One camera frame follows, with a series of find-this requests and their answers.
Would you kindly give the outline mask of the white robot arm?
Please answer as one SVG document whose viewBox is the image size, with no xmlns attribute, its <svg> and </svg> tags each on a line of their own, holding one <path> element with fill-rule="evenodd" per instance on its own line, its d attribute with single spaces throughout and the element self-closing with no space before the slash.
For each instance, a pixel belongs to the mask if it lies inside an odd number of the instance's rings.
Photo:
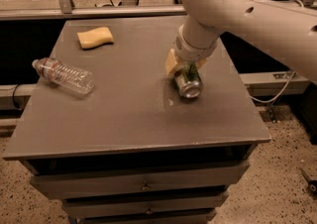
<svg viewBox="0 0 317 224">
<path fill-rule="evenodd" d="M 174 41 L 175 54 L 198 62 L 231 33 L 317 83 L 317 12 L 272 0 L 182 0 L 187 13 Z"/>
</svg>

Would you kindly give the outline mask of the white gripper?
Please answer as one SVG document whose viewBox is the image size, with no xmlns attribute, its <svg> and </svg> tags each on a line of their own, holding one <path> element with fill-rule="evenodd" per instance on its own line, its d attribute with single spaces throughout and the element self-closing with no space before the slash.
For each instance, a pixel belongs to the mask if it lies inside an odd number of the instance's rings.
<svg viewBox="0 0 317 224">
<path fill-rule="evenodd" d="M 174 41 L 175 49 L 170 49 L 165 61 L 165 73 L 173 76 L 183 67 L 183 61 L 193 61 L 197 69 L 202 67 L 207 58 L 217 47 L 218 32 L 203 26 L 179 27 Z"/>
</svg>

